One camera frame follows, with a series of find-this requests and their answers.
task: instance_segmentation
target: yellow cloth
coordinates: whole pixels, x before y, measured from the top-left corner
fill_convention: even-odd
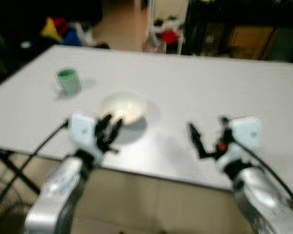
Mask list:
[[[45,24],[44,28],[41,30],[40,34],[43,37],[52,38],[58,42],[63,41],[63,38],[58,34],[58,32],[54,26],[53,20],[50,17],[47,18],[46,24]]]

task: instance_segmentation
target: blue cloth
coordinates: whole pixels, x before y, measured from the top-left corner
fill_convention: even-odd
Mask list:
[[[64,40],[61,42],[61,45],[82,45],[75,28],[69,28]]]

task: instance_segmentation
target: floor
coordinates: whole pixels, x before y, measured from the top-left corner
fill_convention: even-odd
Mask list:
[[[96,42],[111,49],[142,51],[147,33],[147,8],[134,10],[133,0],[103,0],[103,19],[93,28]]]
[[[27,156],[14,156],[19,167]],[[35,158],[24,170],[39,187],[58,164]],[[0,162],[0,178],[13,173]],[[37,196],[14,183],[23,202]],[[75,212],[72,234],[251,234],[230,192],[141,175],[97,169]]]

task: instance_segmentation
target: black cable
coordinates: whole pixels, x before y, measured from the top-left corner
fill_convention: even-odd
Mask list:
[[[37,149],[34,151],[33,154],[31,154],[29,156],[29,158],[26,160],[26,162],[21,166],[20,170],[14,175],[14,177],[11,179],[11,181],[7,184],[7,186],[5,187],[5,189],[2,191],[2,193],[0,194],[0,203],[3,201],[6,193],[9,191],[9,189],[12,187],[14,181],[20,176],[21,172],[24,170],[24,168],[28,165],[28,163],[33,159],[34,156],[37,155],[37,153],[39,152],[39,150],[45,146],[45,144],[52,138],[54,137],[54,135],[56,133],[58,133],[62,128],[67,127],[68,126],[68,120],[66,120],[63,124],[61,124],[61,126],[59,126],[52,134],[50,134],[50,136],[45,139],[38,147]]]
[[[267,164],[265,163],[259,156],[257,156],[254,152],[249,150],[247,147],[245,147],[243,144],[238,142],[237,140],[233,140],[237,145],[239,145],[242,149],[244,149],[249,155],[251,155],[253,158],[255,158],[282,186],[282,188],[289,194],[290,198],[293,200],[293,192],[290,190],[290,188],[286,185],[286,183],[277,175],[276,172]]]

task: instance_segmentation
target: red cloth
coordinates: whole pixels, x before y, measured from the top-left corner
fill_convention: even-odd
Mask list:
[[[180,36],[176,34],[173,30],[161,34],[161,40],[165,41],[167,45],[172,43],[177,43]]]
[[[59,35],[63,35],[68,31],[68,25],[63,18],[54,18],[53,19],[54,26]]]

